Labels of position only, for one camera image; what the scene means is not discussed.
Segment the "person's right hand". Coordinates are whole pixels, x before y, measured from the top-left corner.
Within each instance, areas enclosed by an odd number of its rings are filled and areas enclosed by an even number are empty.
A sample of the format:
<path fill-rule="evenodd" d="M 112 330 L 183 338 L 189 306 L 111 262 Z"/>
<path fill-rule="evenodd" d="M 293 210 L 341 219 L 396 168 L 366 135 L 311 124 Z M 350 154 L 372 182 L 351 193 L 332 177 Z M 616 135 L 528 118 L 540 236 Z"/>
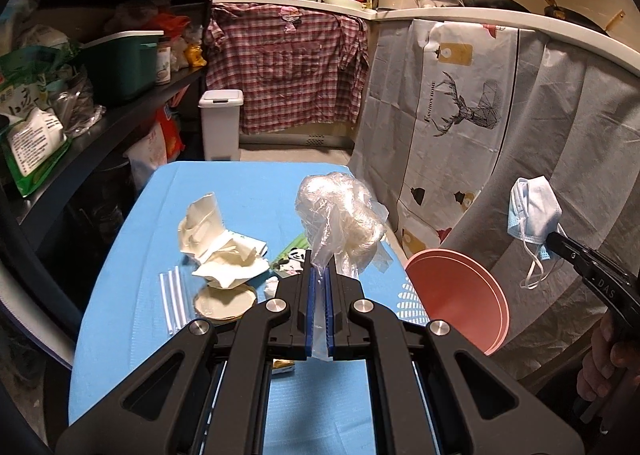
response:
<path fill-rule="evenodd" d="M 613 316 L 608 311 L 593 328 L 591 350 L 577 376 L 577 392 L 586 401 L 604 399 L 613 390 L 634 395 L 639 388 L 639 351 L 614 339 Z"/>

